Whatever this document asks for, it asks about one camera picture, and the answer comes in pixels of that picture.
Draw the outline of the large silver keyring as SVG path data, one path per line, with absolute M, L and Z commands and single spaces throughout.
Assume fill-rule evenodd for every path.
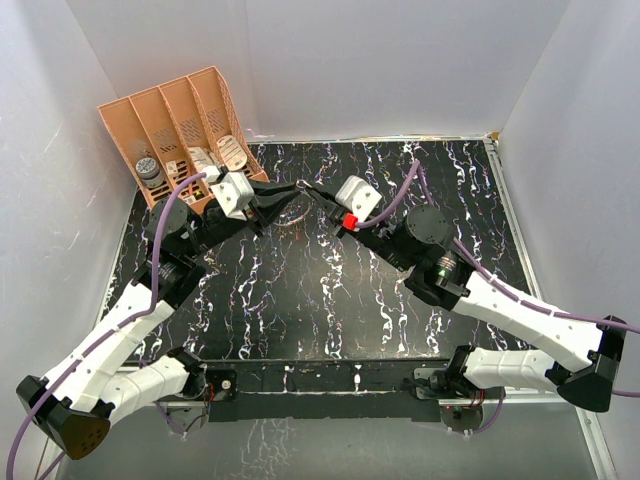
M 279 214 L 274 225 L 279 228 L 288 228 L 301 223 L 311 212 L 312 202 L 309 196 L 301 194 Z

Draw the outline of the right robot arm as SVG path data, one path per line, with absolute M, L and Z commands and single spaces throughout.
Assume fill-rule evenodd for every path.
M 350 235 L 388 264 L 408 272 L 404 284 L 424 303 L 476 318 L 528 344 L 492 351 L 460 346 L 430 389 L 466 397 L 497 387 L 557 393 L 584 410 L 609 410 L 627 325 L 608 316 L 589 321 L 498 280 L 467 259 L 453 228 L 429 204 L 412 207 L 396 224 L 373 219 L 380 194 L 350 177 L 337 194 L 320 186 L 305 192 L 339 236 Z

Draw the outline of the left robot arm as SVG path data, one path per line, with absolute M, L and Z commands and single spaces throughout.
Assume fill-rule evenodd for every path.
M 167 396 L 201 396 L 206 368 L 183 347 L 128 374 L 118 371 L 198 286 L 205 270 L 196 257 L 244 229 L 262 233 L 300 193 L 291 182 L 228 174 L 214 183 L 214 198 L 198 214 L 180 197 L 197 179 L 184 180 L 151 210 L 146 261 L 107 315 L 56 367 L 26 376 L 16 388 L 26 421 L 72 460 L 92 453 L 112 426 L 144 406 Z

